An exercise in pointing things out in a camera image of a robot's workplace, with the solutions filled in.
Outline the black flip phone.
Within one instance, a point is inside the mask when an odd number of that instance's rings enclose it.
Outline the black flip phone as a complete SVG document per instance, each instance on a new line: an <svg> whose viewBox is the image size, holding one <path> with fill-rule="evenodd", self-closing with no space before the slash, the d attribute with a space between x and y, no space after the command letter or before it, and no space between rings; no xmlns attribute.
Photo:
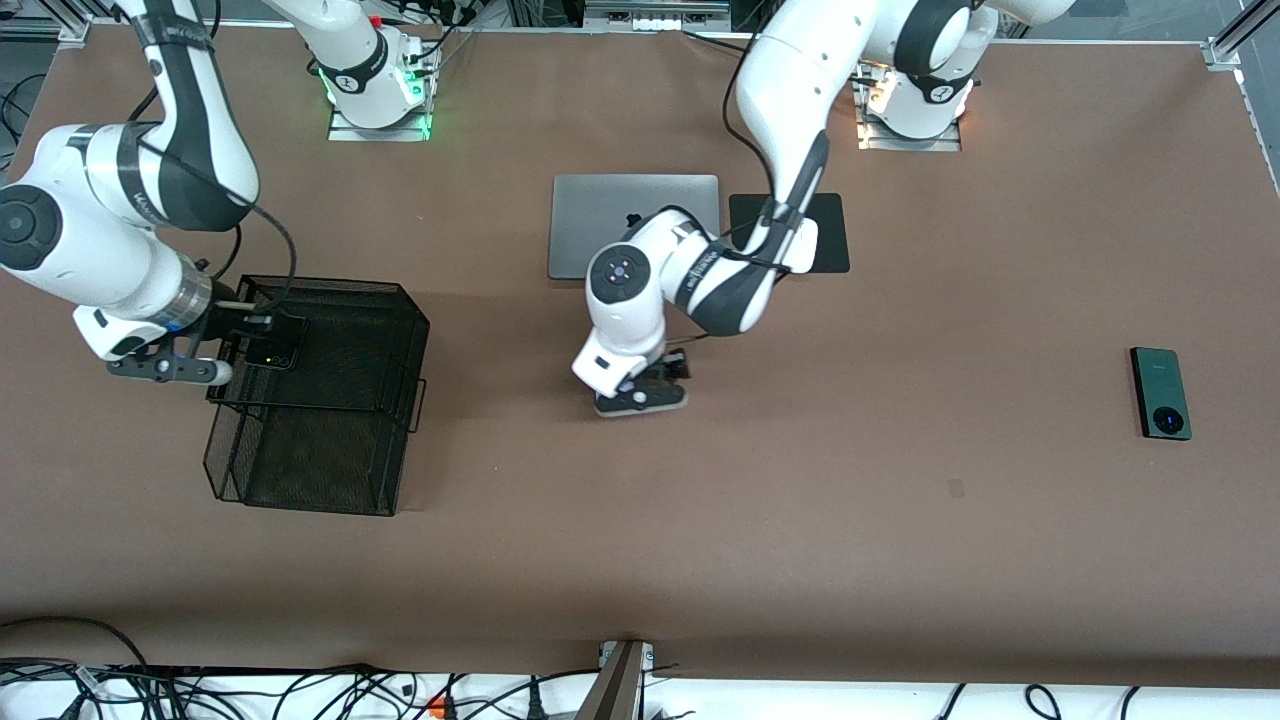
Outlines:
<svg viewBox="0 0 1280 720"><path fill-rule="evenodd" d="M297 364L308 323L302 316L273 314L275 329L269 337L246 337L244 361L252 366L288 370Z"/></svg>

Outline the dark green smartphone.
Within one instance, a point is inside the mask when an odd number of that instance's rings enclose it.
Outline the dark green smartphone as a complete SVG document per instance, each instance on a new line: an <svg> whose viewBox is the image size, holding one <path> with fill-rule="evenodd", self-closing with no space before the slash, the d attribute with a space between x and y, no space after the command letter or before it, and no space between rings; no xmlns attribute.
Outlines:
<svg viewBox="0 0 1280 720"><path fill-rule="evenodd" d="M1148 439L1189 441L1190 414L1178 354L1170 348L1129 348L1140 432Z"/></svg>

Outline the black mesh two-tier tray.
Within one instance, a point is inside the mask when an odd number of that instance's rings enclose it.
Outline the black mesh two-tier tray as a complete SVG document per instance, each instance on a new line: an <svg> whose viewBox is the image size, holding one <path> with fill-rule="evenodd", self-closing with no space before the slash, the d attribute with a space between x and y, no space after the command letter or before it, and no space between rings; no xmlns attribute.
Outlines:
<svg viewBox="0 0 1280 720"><path fill-rule="evenodd" d="M239 300L276 301L308 327L288 370L219 356L234 375L215 407L204 468L219 500L261 509L390 516L425 392L430 323L396 283L243 275Z"/></svg>

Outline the grey closed laptop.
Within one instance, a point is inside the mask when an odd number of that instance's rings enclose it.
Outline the grey closed laptop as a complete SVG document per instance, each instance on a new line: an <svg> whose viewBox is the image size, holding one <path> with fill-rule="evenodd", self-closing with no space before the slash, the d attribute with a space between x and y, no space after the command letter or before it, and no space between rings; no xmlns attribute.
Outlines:
<svg viewBox="0 0 1280 720"><path fill-rule="evenodd" d="M709 174L564 174L552 192L547 274L581 281L594 254L664 206L721 232L719 178Z"/></svg>

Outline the black mouse pad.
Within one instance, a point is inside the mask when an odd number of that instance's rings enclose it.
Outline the black mouse pad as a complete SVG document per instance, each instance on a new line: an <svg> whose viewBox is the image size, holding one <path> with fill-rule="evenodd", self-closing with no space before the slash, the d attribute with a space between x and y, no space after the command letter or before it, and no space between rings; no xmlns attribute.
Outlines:
<svg viewBox="0 0 1280 720"><path fill-rule="evenodd" d="M745 252L750 234L768 195L732 193L728 197L731 243ZM842 200L837 193L819 192L808 204L806 217L819 229L817 255L809 273L849 273L851 269Z"/></svg>

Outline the aluminium corner profile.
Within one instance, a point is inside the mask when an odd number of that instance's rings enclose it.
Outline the aluminium corner profile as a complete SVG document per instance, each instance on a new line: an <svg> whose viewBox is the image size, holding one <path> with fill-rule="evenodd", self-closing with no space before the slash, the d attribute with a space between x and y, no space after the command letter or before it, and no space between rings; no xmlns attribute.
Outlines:
<svg viewBox="0 0 1280 720"><path fill-rule="evenodd" d="M1280 0L1242 0L1243 5L1215 36L1202 45L1204 63L1211 70L1230 70L1238 67L1239 51L1270 20L1280 19Z"/></svg>

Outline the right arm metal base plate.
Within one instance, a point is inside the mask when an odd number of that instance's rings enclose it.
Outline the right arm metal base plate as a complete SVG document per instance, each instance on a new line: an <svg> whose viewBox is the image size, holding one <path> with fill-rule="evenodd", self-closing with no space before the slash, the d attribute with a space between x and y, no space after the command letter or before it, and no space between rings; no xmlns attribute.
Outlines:
<svg viewBox="0 0 1280 720"><path fill-rule="evenodd" d="M338 102L329 97L332 114L326 137L334 142L416 143L431 136L433 105L430 102L407 106L403 102L361 101ZM360 119L390 119L393 110L403 110L398 118L380 127L355 124L342 110L355 109Z"/></svg>

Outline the aluminium post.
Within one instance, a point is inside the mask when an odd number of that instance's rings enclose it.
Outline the aluminium post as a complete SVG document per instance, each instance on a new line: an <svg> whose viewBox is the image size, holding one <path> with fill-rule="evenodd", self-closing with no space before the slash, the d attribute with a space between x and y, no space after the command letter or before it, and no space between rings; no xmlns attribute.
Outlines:
<svg viewBox="0 0 1280 720"><path fill-rule="evenodd" d="M599 673L573 720L643 720L644 685L655 667L652 644L607 641L599 651Z"/></svg>

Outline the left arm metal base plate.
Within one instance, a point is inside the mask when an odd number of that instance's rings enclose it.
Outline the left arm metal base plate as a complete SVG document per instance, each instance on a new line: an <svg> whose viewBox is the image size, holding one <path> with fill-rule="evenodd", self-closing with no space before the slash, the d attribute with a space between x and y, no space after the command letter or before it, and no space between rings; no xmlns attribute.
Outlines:
<svg viewBox="0 0 1280 720"><path fill-rule="evenodd" d="M858 120L858 146L864 150L902 152L959 152L963 149L959 120L952 120L936 137L909 138L892 132L881 118L870 114Z"/></svg>

